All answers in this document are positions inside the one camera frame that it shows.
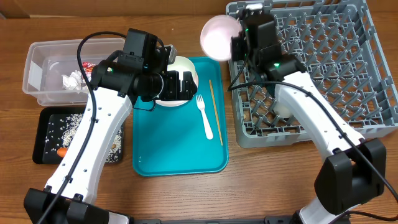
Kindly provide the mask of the orange carrot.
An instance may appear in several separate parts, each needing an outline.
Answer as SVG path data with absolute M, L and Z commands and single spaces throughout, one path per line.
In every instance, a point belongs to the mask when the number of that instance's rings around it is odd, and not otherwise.
M 67 151 L 68 151 L 67 148 L 61 147 L 61 148 L 59 148 L 59 149 L 57 150 L 57 154 L 58 154 L 60 157 L 65 157 Z

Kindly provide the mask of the white bowl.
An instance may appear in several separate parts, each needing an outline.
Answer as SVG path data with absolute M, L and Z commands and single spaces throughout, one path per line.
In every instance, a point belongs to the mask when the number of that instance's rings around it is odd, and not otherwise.
M 197 77 L 196 69 L 193 62 L 182 56 L 176 56 L 173 64 L 167 65 L 168 71 L 177 71 L 179 79 L 183 79 L 184 72 L 190 72 L 193 78 Z

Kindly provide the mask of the white plastic fork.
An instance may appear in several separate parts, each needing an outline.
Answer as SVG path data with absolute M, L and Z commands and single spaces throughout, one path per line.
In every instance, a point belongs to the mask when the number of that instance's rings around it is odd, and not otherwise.
M 197 107 L 201 112 L 206 138 L 211 140 L 211 139 L 213 139 L 213 131 L 211 130 L 211 126 L 209 124 L 209 121 L 208 121 L 208 118 L 207 118 L 207 115 L 205 112 L 205 102 L 201 95 L 197 95 L 196 100 L 197 100 Z

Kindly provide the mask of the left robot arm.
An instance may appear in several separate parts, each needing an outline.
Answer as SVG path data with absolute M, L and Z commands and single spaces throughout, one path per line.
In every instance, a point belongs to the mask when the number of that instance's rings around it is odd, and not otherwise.
M 189 101 L 194 69 L 170 70 L 176 51 L 154 34 L 129 29 L 124 47 L 84 75 L 88 101 L 65 157 L 42 190 L 29 189 L 24 208 L 33 223 L 133 223 L 130 215 L 95 205 L 111 145 L 137 100 Z

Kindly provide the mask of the white round plate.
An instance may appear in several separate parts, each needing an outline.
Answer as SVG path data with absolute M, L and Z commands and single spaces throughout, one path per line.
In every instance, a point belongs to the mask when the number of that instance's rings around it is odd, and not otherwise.
M 193 77 L 193 81 L 196 84 L 196 86 L 199 86 L 199 80 L 198 80 L 198 75 L 196 72 L 193 73 L 192 75 Z M 187 103 L 187 100 L 178 100 L 178 101 L 162 101 L 162 100 L 156 100 L 155 101 L 158 105 L 160 106 L 165 106 L 165 107 L 177 107 L 177 106 L 181 106 L 184 105 L 185 103 Z

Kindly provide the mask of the pink bowl with food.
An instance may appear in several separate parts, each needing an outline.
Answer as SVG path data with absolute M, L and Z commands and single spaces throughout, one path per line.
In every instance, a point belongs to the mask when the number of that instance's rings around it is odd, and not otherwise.
M 225 62 L 231 59 L 231 39 L 242 31 L 237 19 L 218 15 L 212 17 L 203 26 L 200 45 L 205 55 L 213 60 Z

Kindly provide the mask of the wooden chopstick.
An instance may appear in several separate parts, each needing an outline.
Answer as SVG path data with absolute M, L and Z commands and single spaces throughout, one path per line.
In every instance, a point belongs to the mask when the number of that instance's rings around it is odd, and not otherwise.
M 218 128 L 218 135 L 220 138 L 220 144 L 221 144 L 221 146 L 223 146 L 223 138 L 222 138 L 222 133 L 221 133 L 221 128 L 220 128 L 217 104 L 216 104 L 216 100 L 215 100 L 215 93 L 213 90 L 213 84 L 212 84 L 211 80 L 209 80 L 209 85 L 210 85 L 211 97 L 212 97 L 212 101 L 213 101 L 213 107 L 214 107 L 214 111 L 215 111 L 215 118 L 216 118 L 216 124 L 217 124 L 217 128 Z

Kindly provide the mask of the rice and nuts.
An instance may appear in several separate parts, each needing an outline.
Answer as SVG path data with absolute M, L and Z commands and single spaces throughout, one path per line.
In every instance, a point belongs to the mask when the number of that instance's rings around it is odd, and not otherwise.
M 43 164 L 59 164 L 61 162 L 63 157 L 57 154 L 57 150 L 61 147 L 67 149 L 70 147 L 82 117 L 82 113 L 50 115 L 45 129 Z M 109 150 L 108 157 L 106 158 L 107 164 L 117 163 L 122 159 L 123 137 L 124 126 L 122 125 Z

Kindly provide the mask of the white plastic cup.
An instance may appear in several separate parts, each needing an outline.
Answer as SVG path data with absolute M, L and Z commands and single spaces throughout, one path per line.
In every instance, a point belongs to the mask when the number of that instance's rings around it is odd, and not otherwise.
M 290 104 L 276 103 L 274 113 L 281 118 L 287 119 L 294 116 L 294 109 Z

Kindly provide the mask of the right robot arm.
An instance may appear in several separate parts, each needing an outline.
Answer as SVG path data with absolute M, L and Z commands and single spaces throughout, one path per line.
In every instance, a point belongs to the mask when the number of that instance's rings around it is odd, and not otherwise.
M 301 61 L 282 52 L 273 15 L 248 5 L 238 19 L 242 29 L 232 39 L 233 59 L 243 60 L 254 84 L 276 100 L 279 116 L 303 126 L 323 161 L 315 199 L 295 214 L 295 222 L 336 223 L 380 196 L 387 185 L 383 143 L 355 131 L 320 94 Z

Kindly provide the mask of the white napkin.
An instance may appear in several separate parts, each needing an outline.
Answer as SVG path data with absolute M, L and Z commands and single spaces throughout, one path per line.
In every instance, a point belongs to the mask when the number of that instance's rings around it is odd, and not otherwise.
M 66 90 L 86 90 L 88 87 L 80 71 L 75 70 L 68 75 L 62 75 L 63 88 Z

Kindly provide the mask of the red ketchup packet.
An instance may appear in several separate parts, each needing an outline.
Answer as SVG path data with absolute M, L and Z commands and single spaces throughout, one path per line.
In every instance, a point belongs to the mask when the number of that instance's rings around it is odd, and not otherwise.
M 83 69 L 85 71 L 86 77 L 87 77 L 89 82 L 91 81 L 91 74 L 92 74 L 92 71 L 93 71 L 95 66 L 96 66 L 96 64 L 94 64 L 94 63 L 83 62 Z M 82 73 L 80 74 L 80 76 L 81 76 L 81 89 L 85 90 L 85 89 L 88 88 L 87 84 L 86 84 L 86 81 L 83 78 Z

